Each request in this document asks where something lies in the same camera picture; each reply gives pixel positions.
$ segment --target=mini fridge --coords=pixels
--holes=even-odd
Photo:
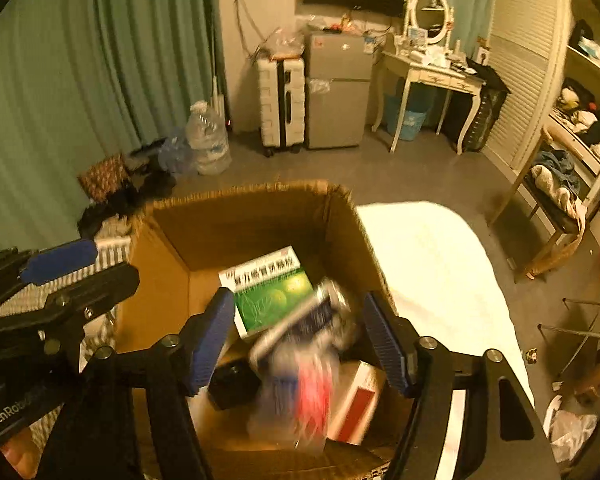
[[[365,131],[372,38],[315,32],[306,50],[309,148],[357,146]]]

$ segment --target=cardboard box flap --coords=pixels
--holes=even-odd
[[[288,245],[310,252],[324,240],[329,190],[321,181],[232,188],[157,202],[152,215],[190,270],[223,269]]]
[[[262,480],[302,478],[303,480],[352,479],[386,462],[358,446],[327,441],[324,452],[222,451],[205,449],[216,479]]]

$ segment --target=white bed sheet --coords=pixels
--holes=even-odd
[[[360,206],[358,214],[398,314],[421,336],[433,336],[451,351],[482,355],[499,349],[533,404],[507,303],[466,222],[429,202],[371,204]],[[464,392],[455,392],[436,480],[453,476],[463,410]]]

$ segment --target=water bottle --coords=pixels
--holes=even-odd
[[[199,174],[215,175],[229,167],[231,154],[226,129],[206,101],[198,101],[191,107],[186,133]]]

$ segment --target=drawer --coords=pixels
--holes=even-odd
[[[420,81],[426,81],[436,86],[449,86],[449,76],[439,74],[437,72],[428,72],[427,70],[420,70]]]
[[[449,81],[449,86],[454,90],[459,90],[461,92],[473,93],[475,92],[475,85],[465,81],[464,79],[459,79],[452,77]]]

